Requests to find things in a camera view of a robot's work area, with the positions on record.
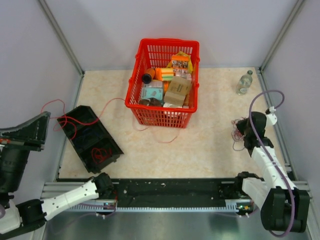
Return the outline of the black divided tray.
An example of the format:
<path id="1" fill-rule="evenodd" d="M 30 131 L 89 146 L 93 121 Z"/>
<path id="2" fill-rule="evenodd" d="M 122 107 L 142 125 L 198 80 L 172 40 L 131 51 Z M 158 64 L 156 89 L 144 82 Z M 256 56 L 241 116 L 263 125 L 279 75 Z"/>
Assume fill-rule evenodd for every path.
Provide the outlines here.
<path id="1" fill-rule="evenodd" d="M 90 106 L 80 105 L 57 122 L 89 173 L 100 173 L 124 154 Z"/>

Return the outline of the clear glass bottle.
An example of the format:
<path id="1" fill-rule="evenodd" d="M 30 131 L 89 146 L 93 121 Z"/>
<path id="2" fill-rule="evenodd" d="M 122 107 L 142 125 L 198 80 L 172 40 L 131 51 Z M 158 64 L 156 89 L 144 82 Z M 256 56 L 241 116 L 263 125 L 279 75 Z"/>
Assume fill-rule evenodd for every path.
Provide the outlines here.
<path id="1" fill-rule="evenodd" d="M 239 79 L 238 84 L 236 86 L 236 93 L 238 95 L 245 95 L 248 92 L 253 82 L 252 75 L 253 75 L 253 71 L 248 70 L 246 74 Z"/>

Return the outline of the brown cardboard box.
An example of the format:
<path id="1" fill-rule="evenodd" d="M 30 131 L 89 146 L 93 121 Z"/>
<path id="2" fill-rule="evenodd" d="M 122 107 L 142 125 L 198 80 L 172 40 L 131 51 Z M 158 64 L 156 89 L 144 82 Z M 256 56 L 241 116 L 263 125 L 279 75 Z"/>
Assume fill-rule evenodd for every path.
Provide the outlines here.
<path id="1" fill-rule="evenodd" d="M 164 95 L 164 102 L 176 106 L 184 104 L 191 89 L 192 81 L 180 76 L 174 76 Z"/>

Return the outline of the orange black bottle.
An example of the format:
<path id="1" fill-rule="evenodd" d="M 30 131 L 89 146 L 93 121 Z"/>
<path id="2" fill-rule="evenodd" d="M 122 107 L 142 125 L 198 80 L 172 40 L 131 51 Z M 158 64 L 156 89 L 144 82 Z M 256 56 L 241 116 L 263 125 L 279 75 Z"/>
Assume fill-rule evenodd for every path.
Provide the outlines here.
<path id="1" fill-rule="evenodd" d="M 142 75 L 141 79 L 142 79 L 142 82 L 144 84 L 150 84 L 151 81 L 155 78 L 155 75 L 156 75 L 156 71 L 154 68 L 148 68 L 144 74 Z"/>

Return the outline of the pink white packet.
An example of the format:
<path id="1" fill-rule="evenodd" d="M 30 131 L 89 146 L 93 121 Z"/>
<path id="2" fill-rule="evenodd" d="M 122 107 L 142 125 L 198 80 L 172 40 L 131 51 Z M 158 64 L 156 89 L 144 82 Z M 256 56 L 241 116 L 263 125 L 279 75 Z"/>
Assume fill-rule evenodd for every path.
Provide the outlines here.
<path id="1" fill-rule="evenodd" d="M 187 68 L 174 68 L 173 73 L 175 77 L 181 77 L 189 81 L 192 80 L 192 75 L 189 73 Z"/>

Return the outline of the brown wrapped package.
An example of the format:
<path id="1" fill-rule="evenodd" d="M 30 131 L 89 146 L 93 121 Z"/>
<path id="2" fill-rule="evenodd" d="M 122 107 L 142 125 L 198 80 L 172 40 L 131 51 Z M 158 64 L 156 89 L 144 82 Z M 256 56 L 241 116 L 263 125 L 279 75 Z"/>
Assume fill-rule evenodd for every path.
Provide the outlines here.
<path id="1" fill-rule="evenodd" d="M 163 103 L 160 100 L 152 97 L 147 99 L 141 99 L 139 101 L 139 105 L 149 106 L 149 107 L 162 107 Z"/>

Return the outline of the striped sponge pack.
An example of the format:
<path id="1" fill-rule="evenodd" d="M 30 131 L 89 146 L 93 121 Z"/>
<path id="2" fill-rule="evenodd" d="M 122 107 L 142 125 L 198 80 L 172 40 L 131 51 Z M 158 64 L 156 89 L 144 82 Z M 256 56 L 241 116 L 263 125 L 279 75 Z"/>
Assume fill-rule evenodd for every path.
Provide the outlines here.
<path id="1" fill-rule="evenodd" d="M 158 81 L 171 81 L 174 75 L 172 68 L 155 68 L 155 79 Z"/>

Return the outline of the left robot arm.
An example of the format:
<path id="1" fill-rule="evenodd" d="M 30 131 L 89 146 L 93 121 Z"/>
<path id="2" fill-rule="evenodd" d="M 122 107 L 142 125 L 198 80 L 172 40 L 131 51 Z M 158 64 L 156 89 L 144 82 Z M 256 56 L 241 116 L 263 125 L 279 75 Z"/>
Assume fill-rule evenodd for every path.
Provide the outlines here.
<path id="1" fill-rule="evenodd" d="M 58 214 L 86 201 L 109 198 L 114 191 L 106 173 L 91 177 L 61 195 L 15 204 L 13 193 L 21 180 L 31 151 L 44 149 L 51 114 L 44 111 L 14 127 L 0 130 L 0 238 L 8 240 L 33 232 Z"/>

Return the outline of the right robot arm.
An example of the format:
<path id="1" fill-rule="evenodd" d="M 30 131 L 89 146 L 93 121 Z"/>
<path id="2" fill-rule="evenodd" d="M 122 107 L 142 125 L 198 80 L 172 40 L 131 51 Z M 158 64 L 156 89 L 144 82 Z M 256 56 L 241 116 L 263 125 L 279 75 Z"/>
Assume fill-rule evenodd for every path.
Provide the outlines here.
<path id="1" fill-rule="evenodd" d="M 244 148 L 258 165 L 262 177 L 241 172 L 233 185 L 239 198 L 249 196 L 260 210 L 267 231 L 303 233 L 307 227 L 310 196 L 286 175 L 277 159 L 272 141 L 265 136 L 266 127 L 277 123 L 274 113 L 253 111 L 236 123 L 243 136 Z"/>

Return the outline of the yellow bag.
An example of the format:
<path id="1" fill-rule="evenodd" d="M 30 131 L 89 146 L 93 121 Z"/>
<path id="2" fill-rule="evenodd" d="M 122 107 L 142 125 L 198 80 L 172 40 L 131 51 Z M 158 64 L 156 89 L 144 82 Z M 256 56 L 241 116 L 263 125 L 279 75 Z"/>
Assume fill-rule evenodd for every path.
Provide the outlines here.
<path id="1" fill-rule="evenodd" d="M 176 71 L 186 71 L 188 74 L 193 72 L 191 56 L 182 51 L 172 55 L 166 67 L 173 68 Z"/>

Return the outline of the orange snack box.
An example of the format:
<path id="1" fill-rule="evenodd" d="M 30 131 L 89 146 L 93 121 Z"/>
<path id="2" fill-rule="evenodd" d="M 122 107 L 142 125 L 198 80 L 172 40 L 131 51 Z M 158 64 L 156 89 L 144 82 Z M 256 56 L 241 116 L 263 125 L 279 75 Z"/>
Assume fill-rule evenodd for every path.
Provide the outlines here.
<path id="1" fill-rule="evenodd" d="M 183 55 L 173 55 L 171 57 L 171 66 L 174 69 L 187 69 L 189 65 L 189 57 Z"/>

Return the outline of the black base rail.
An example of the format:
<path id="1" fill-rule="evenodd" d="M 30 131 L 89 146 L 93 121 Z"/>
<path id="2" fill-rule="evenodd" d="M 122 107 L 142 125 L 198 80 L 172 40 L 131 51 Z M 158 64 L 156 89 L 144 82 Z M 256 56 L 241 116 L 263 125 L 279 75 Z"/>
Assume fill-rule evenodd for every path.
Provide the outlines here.
<path id="1" fill-rule="evenodd" d="M 224 207 L 226 200 L 248 199 L 233 178 L 114 178 L 99 200 L 116 200 L 120 208 Z"/>

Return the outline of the teal tissue box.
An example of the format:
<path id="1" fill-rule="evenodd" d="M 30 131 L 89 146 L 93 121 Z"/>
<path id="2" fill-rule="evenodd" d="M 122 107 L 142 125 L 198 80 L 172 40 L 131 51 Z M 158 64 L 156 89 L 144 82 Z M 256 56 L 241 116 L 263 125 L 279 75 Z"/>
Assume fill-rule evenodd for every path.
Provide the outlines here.
<path id="1" fill-rule="evenodd" d="M 141 99 L 155 98 L 162 101 L 164 97 L 164 84 L 162 81 L 153 80 L 149 84 L 142 84 Z"/>

